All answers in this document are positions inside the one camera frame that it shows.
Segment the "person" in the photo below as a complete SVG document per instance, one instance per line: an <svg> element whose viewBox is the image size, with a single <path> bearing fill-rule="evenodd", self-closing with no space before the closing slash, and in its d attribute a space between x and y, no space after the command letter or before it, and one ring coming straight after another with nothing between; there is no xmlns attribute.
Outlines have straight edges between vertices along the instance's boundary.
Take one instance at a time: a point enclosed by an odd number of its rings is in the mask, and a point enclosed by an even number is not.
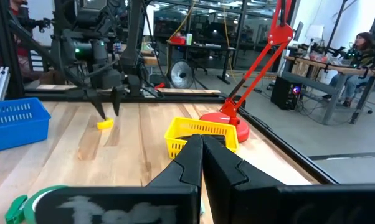
<svg viewBox="0 0 375 224"><path fill-rule="evenodd" d="M372 35L369 32L362 32L356 36L354 47L356 47L362 54L362 59L359 63L360 67L368 66L372 62L372 55L373 55L373 49L371 48L373 45L373 38ZM335 87L337 85L338 79L342 74L335 75L329 85ZM351 107L352 100L355 95L355 89L356 85L358 84L358 78L359 75L349 75L347 74L347 80L345 83L345 100L343 103L343 106L345 107ZM332 96L327 94L323 96L324 99L328 100Z"/></svg>
<svg viewBox="0 0 375 224"><path fill-rule="evenodd" d="M10 8L15 16L19 13L19 8L26 4L27 0L10 0ZM15 36L15 41L19 44L20 40ZM42 72L33 72L31 71L30 65L29 65L29 51L23 47L17 46L17 58L19 61L19 66L21 70L21 74L23 76L23 82L29 83L34 80L45 80L46 84L54 84L54 80L58 84L64 83L61 75L56 70L49 71L47 73Z"/></svg>

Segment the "tape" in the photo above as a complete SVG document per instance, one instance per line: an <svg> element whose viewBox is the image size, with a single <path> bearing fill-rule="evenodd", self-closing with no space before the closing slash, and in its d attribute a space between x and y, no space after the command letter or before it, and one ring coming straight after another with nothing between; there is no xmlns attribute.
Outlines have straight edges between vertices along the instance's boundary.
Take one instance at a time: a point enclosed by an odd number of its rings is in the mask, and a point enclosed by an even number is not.
<svg viewBox="0 0 375 224"><path fill-rule="evenodd" d="M57 186L51 186L45 189L42 189L38 191L36 194L34 194L31 198L29 198L26 201L26 204L24 205L24 217L25 217L25 222L27 224L36 224L36 216L35 216L35 210L36 206L39 202L39 200L47 193L57 190L57 189L62 189L64 185L57 185Z"/></svg>

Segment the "wooden table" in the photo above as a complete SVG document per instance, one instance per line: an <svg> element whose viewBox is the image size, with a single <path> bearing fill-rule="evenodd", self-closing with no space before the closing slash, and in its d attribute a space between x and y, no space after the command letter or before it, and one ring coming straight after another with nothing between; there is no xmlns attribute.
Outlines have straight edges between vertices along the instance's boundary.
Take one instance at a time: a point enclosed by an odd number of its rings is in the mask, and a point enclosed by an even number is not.
<svg viewBox="0 0 375 224"><path fill-rule="evenodd" d="M356 68L349 68L349 67L344 67L344 66L337 66L337 65L327 65L325 63L321 62L316 62L313 60L307 60L304 58L295 58L295 57L290 57L290 56L285 56L284 57L286 60L295 63L304 63L309 65L308 71L306 73L305 77L299 76L297 74L291 73L292 66L286 66L287 71L289 72L283 72L282 76L290 81L298 82L303 84L303 91L302 95L305 95L315 101L319 102L325 102L322 99L319 99L319 97L314 97L311 95L308 95L305 93L305 87L310 86L312 88L315 88L317 90L320 90L322 92L325 92L326 94L331 95L330 102L328 102L328 106L326 108L325 115L323 117L323 120L321 121L323 124L329 124L330 119L335 111L340 111L340 112L350 112L353 113L350 123L355 124L360 116L360 114L363 112L363 108L368 101L370 92L373 89L373 86L375 84L375 70L369 70L367 76L369 77L369 80L366 84L365 90L363 91L361 98L359 99L358 104L356 105L355 108L345 108L343 106L338 106L337 101L338 98L343 91L343 87L345 86L346 80L348 78L348 75L359 75L362 76L366 73L365 69L356 69ZM318 69L325 69L325 70L336 70L339 72L341 75L338 77L338 81L336 86L329 86L325 83L321 83L317 80L313 80L311 78L311 73L313 68L316 67Z"/></svg>
<svg viewBox="0 0 375 224"><path fill-rule="evenodd" d="M171 161L164 140L171 120L175 116L198 119L220 108L210 104L124 103L116 117L112 105L104 103L114 126L98 131L100 116L90 103L44 105L52 115L48 139L0 152L0 224L17 196L31 196L51 185L145 186ZM285 184L317 183L258 130L250 128L249 140L237 152L240 157ZM201 223L212 223L204 181L202 194L206 212Z"/></svg>

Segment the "woman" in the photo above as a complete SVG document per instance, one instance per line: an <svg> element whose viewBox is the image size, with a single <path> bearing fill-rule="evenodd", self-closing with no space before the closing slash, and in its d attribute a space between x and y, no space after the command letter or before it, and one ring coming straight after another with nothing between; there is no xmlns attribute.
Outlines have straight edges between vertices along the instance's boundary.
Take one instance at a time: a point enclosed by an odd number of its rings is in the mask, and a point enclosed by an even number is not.
<svg viewBox="0 0 375 224"><path fill-rule="evenodd" d="M358 49L362 53L362 59L359 63L359 66L368 66L373 59L373 50L371 46L373 45L373 38L370 33L363 32L356 36L354 47ZM329 85L335 87L337 85L338 79L342 74L335 75ZM347 81L345 83L345 100L343 105L346 107L350 107L352 103L352 99L355 95L356 85L358 84L358 75L346 75ZM330 99L331 95L327 94L323 96L324 99Z"/></svg>

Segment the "floor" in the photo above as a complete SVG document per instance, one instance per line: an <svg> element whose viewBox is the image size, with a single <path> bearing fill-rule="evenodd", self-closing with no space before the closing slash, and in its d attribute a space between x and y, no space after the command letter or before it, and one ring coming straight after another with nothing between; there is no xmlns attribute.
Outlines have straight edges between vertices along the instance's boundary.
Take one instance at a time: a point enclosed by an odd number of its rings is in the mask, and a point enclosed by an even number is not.
<svg viewBox="0 0 375 224"><path fill-rule="evenodd" d="M229 78L231 85L220 81L215 75L221 72L211 70L210 75L198 73L197 77L209 89L229 93L236 82L232 77ZM375 93L371 94L368 103L372 114L363 113L356 124L347 123L350 114L334 114L332 125L325 126L316 122L320 121L324 109L314 101L304 99L305 113L309 116L281 110L271 103L269 96L272 91L265 89L269 82L264 80L257 85L263 89L262 94L252 92L249 95L246 109L250 113L267 123L295 149L313 159L338 182L375 183Z"/></svg>

